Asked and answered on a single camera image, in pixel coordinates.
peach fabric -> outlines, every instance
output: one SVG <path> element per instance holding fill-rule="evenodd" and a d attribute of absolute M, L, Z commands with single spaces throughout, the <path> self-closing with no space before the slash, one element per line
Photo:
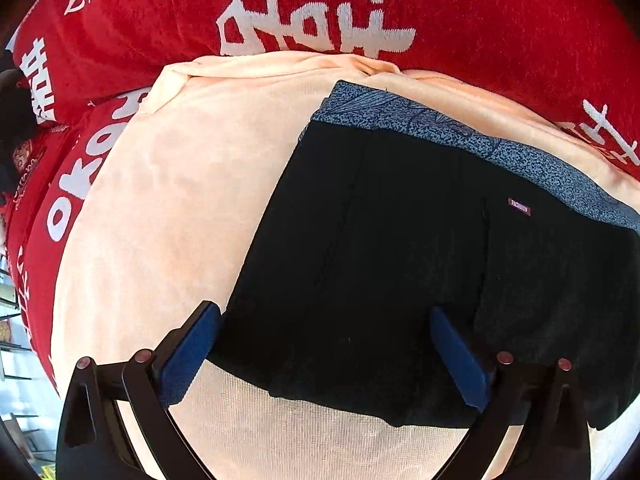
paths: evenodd
<path fill-rule="evenodd" d="M 640 183 L 530 110 L 438 73 L 355 55 L 276 52 L 165 67 L 121 135 L 62 258 L 52 363 L 64 395 L 78 358 L 154 348 L 201 300 L 225 308 L 302 129 L 343 79 L 537 146 L 640 210 Z M 172 415 L 220 480 L 430 479 L 465 430 L 407 426 L 266 392 L 205 362 Z M 149 474 L 162 478 L 130 410 Z M 495 461 L 499 470 L 500 459 Z"/>

